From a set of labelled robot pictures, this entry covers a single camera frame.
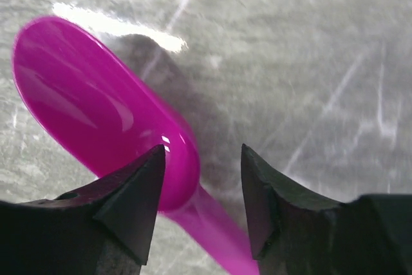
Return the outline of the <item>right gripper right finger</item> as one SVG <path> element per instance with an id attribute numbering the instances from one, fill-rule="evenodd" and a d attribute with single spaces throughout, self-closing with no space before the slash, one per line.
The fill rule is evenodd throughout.
<path id="1" fill-rule="evenodd" d="M 261 274 L 410 274 L 411 196 L 339 202 L 241 148 L 252 257 Z"/>

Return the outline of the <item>magenta plastic scoop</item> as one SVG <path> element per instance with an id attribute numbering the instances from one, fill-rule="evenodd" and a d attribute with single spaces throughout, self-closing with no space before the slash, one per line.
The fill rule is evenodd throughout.
<path id="1" fill-rule="evenodd" d="M 188 123 L 98 39 L 63 18 L 40 17 L 17 34 L 12 64 L 30 113 L 95 175 L 163 145 L 160 214 L 228 273 L 258 273 L 247 234 L 200 185 L 200 156 Z"/>

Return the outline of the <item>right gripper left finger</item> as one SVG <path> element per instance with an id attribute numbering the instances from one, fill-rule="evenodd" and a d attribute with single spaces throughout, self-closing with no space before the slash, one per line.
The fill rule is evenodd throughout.
<path id="1" fill-rule="evenodd" d="M 1 273 L 139 274 L 164 174 L 159 145 L 56 199 L 1 202 Z"/>

